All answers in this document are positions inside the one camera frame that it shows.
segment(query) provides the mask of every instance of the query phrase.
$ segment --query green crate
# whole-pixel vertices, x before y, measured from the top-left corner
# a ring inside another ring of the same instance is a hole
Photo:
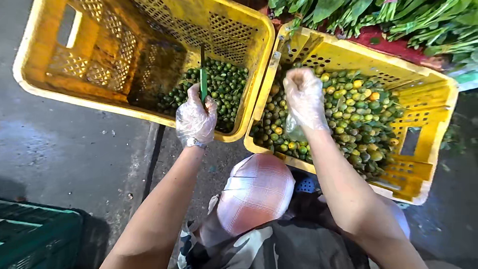
[[[82,223],[72,210],[0,200],[0,269],[72,268]]]

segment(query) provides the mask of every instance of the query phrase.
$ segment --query yellow plastic crate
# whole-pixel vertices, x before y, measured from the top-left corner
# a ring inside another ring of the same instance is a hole
[[[274,36],[267,16],[228,0],[34,0],[13,74],[35,95],[175,127],[155,96],[199,67],[204,43],[212,59],[250,70],[233,131],[215,134],[233,142],[246,132]]]
[[[362,74],[376,76],[386,88],[398,92],[400,104],[408,110],[403,118],[391,124],[400,141],[393,152],[395,163],[388,165],[380,181],[372,182],[371,186],[390,199],[423,204],[432,184],[440,143],[458,98],[456,82],[431,69],[317,31],[301,28],[290,37],[290,24],[286,24],[277,36],[244,139],[245,147],[253,153],[271,153],[254,144],[249,136],[250,128],[261,119],[279,64],[295,61],[300,61],[304,67],[320,65],[327,71],[360,69]],[[420,127],[420,135],[415,150],[402,155],[410,127]],[[315,173],[312,164],[284,154],[279,156],[287,165]]]

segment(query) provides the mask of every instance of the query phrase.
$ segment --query person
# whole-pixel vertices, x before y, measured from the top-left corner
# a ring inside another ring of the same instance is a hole
[[[369,268],[370,258],[380,268],[426,268],[390,202],[336,147],[324,115],[322,82],[310,69],[298,68],[287,72],[283,85],[289,111],[312,149],[335,228],[285,217],[293,176],[276,156],[255,154],[233,168],[220,198],[211,200],[206,220],[188,223],[181,232],[178,267]],[[138,208],[102,269],[167,268],[205,146],[214,139],[217,104],[207,96],[204,108],[198,91],[199,85],[192,86],[176,113],[182,153]]]

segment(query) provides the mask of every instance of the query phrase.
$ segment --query wristwatch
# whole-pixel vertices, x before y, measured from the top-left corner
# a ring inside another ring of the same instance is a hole
[[[205,143],[201,143],[199,140],[197,140],[195,137],[190,137],[186,140],[186,146],[199,146],[201,148],[206,148]]]

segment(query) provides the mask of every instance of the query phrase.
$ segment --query hand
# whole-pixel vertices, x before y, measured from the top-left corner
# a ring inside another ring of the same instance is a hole
[[[283,83],[290,114],[297,123],[312,130],[329,130],[324,114],[322,82],[315,77],[312,70],[289,70]]]
[[[198,95],[199,83],[187,90],[189,99],[176,111],[176,133],[183,146],[202,146],[214,140],[217,103],[206,96],[206,109]]]

